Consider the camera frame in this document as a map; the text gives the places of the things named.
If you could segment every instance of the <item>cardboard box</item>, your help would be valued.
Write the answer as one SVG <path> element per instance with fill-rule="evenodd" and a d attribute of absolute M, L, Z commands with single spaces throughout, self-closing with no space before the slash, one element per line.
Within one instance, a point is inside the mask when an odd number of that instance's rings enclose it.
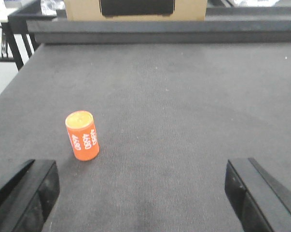
<path fill-rule="evenodd" d="M 71 21 L 204 20 L 207 0 L 64 0 Z"/>

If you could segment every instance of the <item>black frame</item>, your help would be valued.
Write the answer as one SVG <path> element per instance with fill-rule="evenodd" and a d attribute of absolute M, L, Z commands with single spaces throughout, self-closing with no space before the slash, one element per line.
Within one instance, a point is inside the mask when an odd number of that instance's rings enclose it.
<path fill-rule="evenodd" d="M 205 21 L 28 21 L 46 44 L 291 42 L 291 7 L 208 8 Z"/>

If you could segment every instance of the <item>can lid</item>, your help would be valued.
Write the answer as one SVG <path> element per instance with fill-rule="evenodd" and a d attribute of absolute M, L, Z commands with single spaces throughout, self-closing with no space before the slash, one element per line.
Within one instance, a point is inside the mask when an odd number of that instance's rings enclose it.
<path fill-rule="evenodd" d="M 88 111 L 76 111 L 67 116 L 66 127 L 76 130 L 89 126 L 94 121 L 93 115 Z"/>

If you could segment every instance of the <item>cylindrical can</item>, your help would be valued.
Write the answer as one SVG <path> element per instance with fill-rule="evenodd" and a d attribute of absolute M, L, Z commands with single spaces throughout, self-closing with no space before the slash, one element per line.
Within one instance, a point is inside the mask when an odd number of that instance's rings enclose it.
<path fill-rule="evenodd" d="M 99 153 L 93 115 L 88 111 L 76 111 L 65 120 L 74 156 L 81 161 L 95 158 Z"/>

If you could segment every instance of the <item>gray carpet surface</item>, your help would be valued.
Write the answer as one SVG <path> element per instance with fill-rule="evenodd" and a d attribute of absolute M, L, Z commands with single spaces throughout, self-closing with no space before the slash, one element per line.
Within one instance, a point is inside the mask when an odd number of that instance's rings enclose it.
<path fill-rule="evenodd" d="M 73 156 L 76 110 L 92 161 Z M 0 95 L 0 175 L 57 161 L 43 232 L 241 231 L 224 193 L 240 157 L 291 190 L 291 44 L 42 46 Z"/>

